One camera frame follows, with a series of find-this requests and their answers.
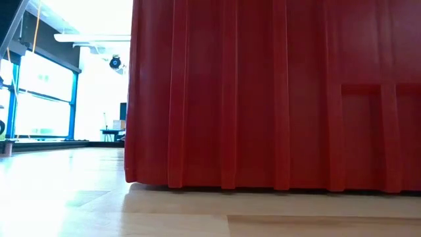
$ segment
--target wooden floor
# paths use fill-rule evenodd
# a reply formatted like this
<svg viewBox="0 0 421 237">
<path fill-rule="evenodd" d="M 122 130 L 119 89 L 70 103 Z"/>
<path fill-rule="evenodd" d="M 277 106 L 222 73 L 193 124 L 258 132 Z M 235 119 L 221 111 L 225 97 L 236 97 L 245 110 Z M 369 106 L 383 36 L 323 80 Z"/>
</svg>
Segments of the wooden floor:
<svg viewBox="0 0 421 237">
<path fill-rule="evenodd" d="M 172 192 L 126 184 L 122 149 L 0 159 L 0 236 L 421 236 L 421 198 Z"/>
</svg>

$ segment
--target ceiling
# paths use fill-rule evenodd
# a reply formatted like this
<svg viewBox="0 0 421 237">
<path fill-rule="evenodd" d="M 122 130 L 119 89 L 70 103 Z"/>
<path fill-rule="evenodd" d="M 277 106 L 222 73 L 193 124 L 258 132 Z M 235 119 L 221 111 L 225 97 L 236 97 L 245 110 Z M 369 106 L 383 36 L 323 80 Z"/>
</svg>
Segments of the ceiling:
<svg viewBox="0 0 421 237">
<path fill-rule="evenodd" d="M 28 11 L 65 34 L 130 35 L 133 0 L 30 0 Z"/>
</svg>

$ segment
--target desk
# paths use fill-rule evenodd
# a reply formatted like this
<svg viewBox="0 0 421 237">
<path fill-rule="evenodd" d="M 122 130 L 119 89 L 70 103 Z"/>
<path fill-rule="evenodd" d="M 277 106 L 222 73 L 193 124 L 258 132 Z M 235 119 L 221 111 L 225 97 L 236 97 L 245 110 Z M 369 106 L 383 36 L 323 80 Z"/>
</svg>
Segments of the desk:
<svg viewBox="0 0 421 237">
<path fill-rule="evenodd" d="M 112 141 L 111 139 L 111 135 L 114 135 L 114 142 L 117 142 L 117 135 L 120 132 L 124 132 L 126 131 L 125 129 L 121 130 L 121 129 L 101 129 L 101 132 L 103 133 L 103 135 L 105 135 L 104 137 L 104 142 L 108 142 L 108 138 L 110 138 L 110 142 Z"/>
</svg>

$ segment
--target fluorescent light fixture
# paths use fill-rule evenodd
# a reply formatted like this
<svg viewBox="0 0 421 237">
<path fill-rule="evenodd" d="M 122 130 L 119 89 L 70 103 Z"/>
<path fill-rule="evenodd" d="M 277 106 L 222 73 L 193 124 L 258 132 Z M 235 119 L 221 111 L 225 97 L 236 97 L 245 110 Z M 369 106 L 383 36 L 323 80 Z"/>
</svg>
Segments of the fluorescent light fixture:
<svg viewBox="0 0 421 237">
<path fill-rule="evenodd" d="M 55 34 L 58 42 L 130 42 L 131 36 L 102 36 L 81 34 Z"/>
</svg>

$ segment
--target red plastic bin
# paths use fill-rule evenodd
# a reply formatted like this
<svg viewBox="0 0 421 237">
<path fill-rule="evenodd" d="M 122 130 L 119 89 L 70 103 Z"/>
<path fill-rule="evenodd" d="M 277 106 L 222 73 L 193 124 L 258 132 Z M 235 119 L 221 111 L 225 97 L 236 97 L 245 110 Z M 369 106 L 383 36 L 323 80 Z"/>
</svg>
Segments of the red plastic bin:
<svg viewBox="0 0 421 237">
<path fill-rule="evenodd" d="M 421 1 L 135 0 L 128 182 L 421 190 Z"/>
</svg>

